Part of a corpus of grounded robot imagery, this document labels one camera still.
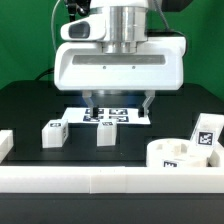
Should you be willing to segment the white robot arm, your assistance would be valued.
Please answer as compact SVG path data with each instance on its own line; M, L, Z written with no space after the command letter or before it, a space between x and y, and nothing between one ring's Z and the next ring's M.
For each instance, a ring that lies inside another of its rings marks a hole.
M147 13L180 12L193 0L75 0L82 18L62 26L65 41L56 51L54 83L76 90L98 115L91 100L95 91L143 91L139 115L157 90L177 90L183 84L187 40L170 28L147 29Z

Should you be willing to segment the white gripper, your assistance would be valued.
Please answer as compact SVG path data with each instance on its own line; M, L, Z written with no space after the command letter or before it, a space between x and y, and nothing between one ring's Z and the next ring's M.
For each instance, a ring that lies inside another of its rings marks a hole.
M91 118L98 116L91 91L148 90L138 110L139 117L147 117L154 90L177 90L183 84L185 51L183 37L151 37L133 54L105 54L98 42L67 42L56 54L54 83L60 90L85 90Z

